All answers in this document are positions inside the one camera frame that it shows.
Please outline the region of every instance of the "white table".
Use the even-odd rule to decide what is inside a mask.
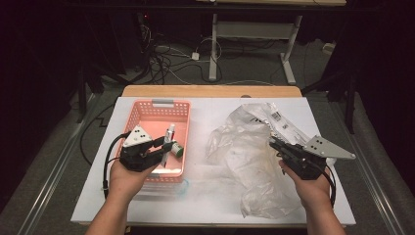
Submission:
[[[148,184],[134,197],[128,210],[130,225],[214,226],[214,227],[287,227],[305,226],[303,208],[279,219],[247,216],[240,211],[240,197],[246,190],[235,180],[221,177],[219,166],[206,159],[209,135],[228,115],[244,103],[275,103],[283,115],[305,134],[318,134],[318,128],[305,98],[186,98],[192,103],[186,163],[181,184]],[[89,223],[104,203],[102,173],[111,142],[123,132],[132,103],[138,97],[118,99],[113,116],[90,169],[71,221]],[[355,224],[338,176],[335,213],[343,225]]]
[[[294,6],[318,6],[335,7],[344,6],[346,0],[216,0],[214,4],[237,3],[237,4],[277,4]],[[280,54],[281,63],[287,82],[296,85],[293,70],[290,65],[290,56],[296,42],[300,29],[302,16],[296,16],[293,23],[248,23],[248,22],[221,22],[217,20],[217,14],[213,14],[211,52],[209,64],[209,80],[216,80],[217,68],[217,37],[242,37],[263,39],[288,39],[287,50]]]

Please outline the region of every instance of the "floor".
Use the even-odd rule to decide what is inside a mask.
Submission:
[[[292,65],[297,86],[304,88],[321,77],[330,56],[322,52],[324,43],[315,41],[307,45],[296,44],[290,63]],[[219,60],[221,78],[215,84],[233,85],[288,85],[285,80],[279,52],[286,46],[284,41],[223,41],[222,58]],[[208,74],[208,64],[203,62],[184,63],[194,51],[185,46],[169,44],[158,48],[166,55],[160,55],[162,64],[168,70],[161,71],[155,61],[152,74],[137,81],[138,84],[210,84],[204,79]],[[203,54],[201,61],[207,60]],[[130,79],[138,71],[131,69],[124,77]],[[72,111],[56,126],[50,134],[31,167],[27,171],[21,185],[16,190],[7,207],[0,214],[0,234],[83,234],[87,226],[70,222],[77,197],[89,172],[90,165],[105,133],[106,124],[112,113],[111,104],[122,91],[122,86],[107,77],[102,79],[105,91],[103,94],[88,96],[88,113],[82,123],[79,117],[77,97],[73,97]],[[323,136],[344,148],[359,151],[370,164],[387,165],[388,156],[382,152],[382,146],[370,126],[365,122],[364,107],[355,106],[356,133],[350,136],[343,124],[344,104],[332,104],[327,101],[324,92],[312,92],[305,95]],[[359,143],[369,141],[376,149],[378,159],[373,158],[374,150]],[[357,224],[346,229],[348,234],[404,234],[410,231],[413,214],[397,201],[403,201],[412,207],[413,201],[408,197],[404,186],[399,187],[400,196],[392,194],[383,199],[385,181],[373,181],[371,173],[365,172],[366,163],[340,162],[337,166],[342,177],[347,198],[349,199]],[[401,185],[396,170],[389,168],[387,176],[383,172],[380,177],[392,179],[395,185]],[[379,205],[391,203],[393,210],[380,209]],[[266,234],[304,234],[304,229],[287,231],[284,229],[261,229]],[[252,234],[258,232],[250,229],[200,229],[200,228],[133,228],[136,234]]]

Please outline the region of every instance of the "person's left hand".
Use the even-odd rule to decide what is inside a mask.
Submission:
[[[156,164],[142,172],[136,172],[126,169],[119,160],[114,160],[110,172],[109,197],[117,198],[125,203],[129,203],[143,187],[146,177],[157,166],[158,165]]]

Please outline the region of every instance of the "red plastic basket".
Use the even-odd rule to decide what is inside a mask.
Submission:
[[[150,182],[182,182],[182,173],[186,159],[187,135],[190,120],[189,101],[181,100],[137,100],[134,102],[128,122],[124,128],[124,133],[134,129],[136,125],[140,125],[153,139],[165,136],[166,130],[171,124],[175,125],[174,140],[184,148],[183,156],[176,158],[171,152],[168,153],[166,166],[159,165],[146,181]],[[120,141],[120,145],[116,152],[119,156],[121,146],[124,140]]]

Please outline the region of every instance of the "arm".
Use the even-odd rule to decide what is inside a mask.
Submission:
[[[324,176],[316,180],[300,179],[283,161],[280,167],[294,180],[307,216],[307,232],[313,234],[346,234],[330,203],[330,185]]]
[[[128,205],[143,187],[144,180],[156,165],[143,172],[127,170],[119,160],[111,167],[110,193],[86,232],[92,234],[124,234]]]

